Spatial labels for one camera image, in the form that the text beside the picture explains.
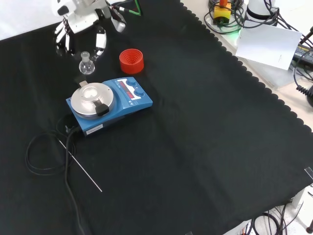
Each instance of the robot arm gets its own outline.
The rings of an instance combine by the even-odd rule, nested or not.
[[[64,17],[64,20],[54,32],[57,49],[65,47],[66,51],[72,54],[74,53],[71,49],[73,48],[71,45],[72,35],[94,26],[100,19],[111,18],[118,32],[123,32],[126,28],[123,16],[112,7],[109,7],[105,0],[53,0],[52,10],[55,15]],[[103,53],[106,43],[106,32],[101,26],[98,26],[95,49],[97,56]]]

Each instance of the black fabric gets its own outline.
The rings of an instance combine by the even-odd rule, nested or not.
[[[111,22],[107,48],[87,81],[126,76],[119,54],[143,52],[136,80],[154,101],[93,136],[76,137],[69,181],[94,235],[221,235],[311,183],[311,130],[252,77],[177,0],[142,0],[144,17]],[[32,175],[28,142],[69,113],[79,61],[59,57],[56,25],[0,42],[0,229],[4,235],[76,235],[63,175]],[[77,40],[92,49],[95,30]],[[64,150],[39,141],[34,161],[51,166]]]

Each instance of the red cup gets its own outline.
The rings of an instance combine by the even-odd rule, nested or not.
[[[140,50],[127,49],[119,56],[121,69],[127,74],[136,74],[143,70],[143,55]]]

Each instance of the white paper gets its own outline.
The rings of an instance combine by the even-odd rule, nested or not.
[[[258,23],[246,21],[245,26]],[[288,70],[302,33],[267,24],[243,28],[236,56]]]

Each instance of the metal rod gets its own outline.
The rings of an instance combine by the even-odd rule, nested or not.
[[[62,143],[62,141],[59,140],[59,142],[61,143],[61,145],[63,146],[63,148],[65,148],[66,150],[66,147],[64,146],[64,144]],[[86,175],[91,179],[91,181],[94,183],[94,185],[97,186],[97,188],[100,190],[100,192],[102,192],[101,188],[96,184],[96,182],[90,177],[90,175],[85,171],[85,169],[82,167],[82,165],[79,164],[79,162],[76,160],[76,158],[74,158],[74,156],[71,154],[71,152],[69,151],[68,152],[72,158],[77,162],[77,164],[80,166],[80,168],[86,173]]]

